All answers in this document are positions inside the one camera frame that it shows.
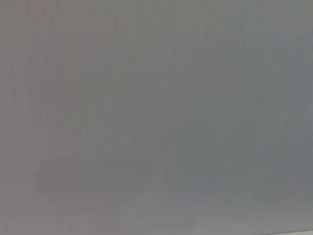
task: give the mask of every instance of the gray background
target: gray background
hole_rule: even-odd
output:
[[[2,0],[0,233],[313,228],[312,12]]]

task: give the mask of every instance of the gray surface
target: gray surface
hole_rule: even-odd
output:
[[[312,228],[313,2],[0,4],[0,233]]]

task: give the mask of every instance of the gray wall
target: gray wall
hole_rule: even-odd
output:
[[[0,233],[313,228],[312,12],[2,1]]]

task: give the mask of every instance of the white wall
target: white wall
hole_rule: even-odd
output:
[[[312,11],[2,1],[0,233],[312,228]]]

